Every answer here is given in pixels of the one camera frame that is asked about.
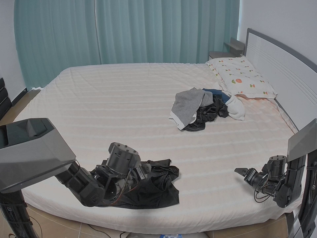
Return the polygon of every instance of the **floral pillowcase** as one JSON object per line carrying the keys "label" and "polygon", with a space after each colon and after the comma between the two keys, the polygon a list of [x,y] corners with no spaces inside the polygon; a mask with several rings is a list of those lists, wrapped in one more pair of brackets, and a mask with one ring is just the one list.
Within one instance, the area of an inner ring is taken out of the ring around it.
{"label": "floral pillowcase", "polygon": [[256,72],[246,57],[214,58],[206,62],[218,78],[222,88],[248,98],[274,99],[276,92],[268,81]]}

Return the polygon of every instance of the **curtain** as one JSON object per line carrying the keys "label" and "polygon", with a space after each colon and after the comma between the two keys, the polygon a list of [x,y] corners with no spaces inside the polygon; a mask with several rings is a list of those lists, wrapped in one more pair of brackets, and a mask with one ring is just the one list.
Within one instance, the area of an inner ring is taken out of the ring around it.
{"label": "curtain", "polygon": [[14,31],[28,90],[68,67],[101,63],[94,0],[15,0]]}
{"label": "curtain", "polygon": [[206,62],[237,37],[239,0],[96,0],[101,63]]}
{"label": "curtain", "polygon": [[27,89],[71,66],[201,63],[236,38],[239,0],[15,0]]}

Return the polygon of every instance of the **headboard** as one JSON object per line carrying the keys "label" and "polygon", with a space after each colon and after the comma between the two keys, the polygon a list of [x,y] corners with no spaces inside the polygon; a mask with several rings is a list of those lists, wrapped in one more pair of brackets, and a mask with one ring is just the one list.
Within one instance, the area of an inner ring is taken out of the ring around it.
{"label": "headboard", "polygon": [[248,28],[244,55],[277,91],[297,129],[317,118],[317,65],[283,43]]}

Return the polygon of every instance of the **black garment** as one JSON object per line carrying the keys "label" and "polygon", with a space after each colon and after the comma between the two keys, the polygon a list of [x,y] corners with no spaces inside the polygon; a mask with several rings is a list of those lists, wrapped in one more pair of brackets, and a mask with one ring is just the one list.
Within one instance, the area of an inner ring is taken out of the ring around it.
{"label": "black garment", "polygon": [[222,100],[221,94],[213,94],[212,99],[214,103],[206,107],[198,108],[196,112],[196,120],[188,124],[184,130],[187,131],[200,131],[205,129],[207,121],[214,121],[218,116],[227,117],[229,115],[227,106]]}
{"label": "black garment", "polygon": [[170,166],[171,160],[142,161],[151,164],[149,179],[140,181],[132,191],[123,194],[117,207],[129,209],[155,209],[179,204],[179,191],[172,181],[179,176],[179,169]]}

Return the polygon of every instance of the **tile floor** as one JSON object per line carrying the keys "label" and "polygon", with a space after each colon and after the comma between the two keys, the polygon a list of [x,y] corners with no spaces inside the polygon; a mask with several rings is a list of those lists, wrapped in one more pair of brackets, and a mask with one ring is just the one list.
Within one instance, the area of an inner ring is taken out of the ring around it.
{"label": "tile floor", "polygon": [[[0,121],[0,125],[13,122],[17,115],[26,107],[26,105],[39,93],[39,90],[32,90],[14,106]],[[90,228],[85,223],[80,223],[73,220],[67,220],[54,215],[43,212],[39,209],[29,205],[28,213],[35,218],[41,225],[43,238],[109,238],[101,232],[97,232]],[[41,230],[39,224],[31,218],[34,229],[41,237]],[[93,226],[95,229],[101,230],[109,234],[111,238],[119,238],[120,231],[108,228],[101,228]],[[10,226],[0,214],[0,238],[8,238],[9,233],[12,233]],[[227,228],[222,230],[215,230],[206,232],[210,238],[266,238],[266,237],[280,237],[287,238],[287,221],[285,214],[277,220],[268,220],[264,223],[253,224],[242,227]]]}

